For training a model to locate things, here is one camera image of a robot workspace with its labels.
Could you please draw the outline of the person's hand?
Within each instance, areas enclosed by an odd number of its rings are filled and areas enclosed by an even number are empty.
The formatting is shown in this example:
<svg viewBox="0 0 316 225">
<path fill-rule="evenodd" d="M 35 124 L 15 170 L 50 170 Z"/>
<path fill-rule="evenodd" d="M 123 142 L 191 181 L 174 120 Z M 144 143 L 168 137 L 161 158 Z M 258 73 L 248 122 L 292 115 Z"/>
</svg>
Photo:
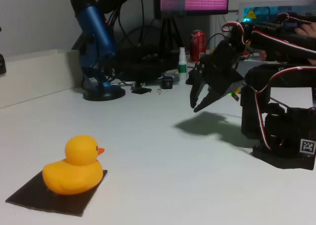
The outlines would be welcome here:
<svg viewBox="0 0 316 225">
<path fill-rule="evenodd" d="M 316 22 L 311 24 L 302 24 L 299 28 L 295 28 L 295 33 L 299 35 L 306 35 L 316 37 Z"/>
</svg>

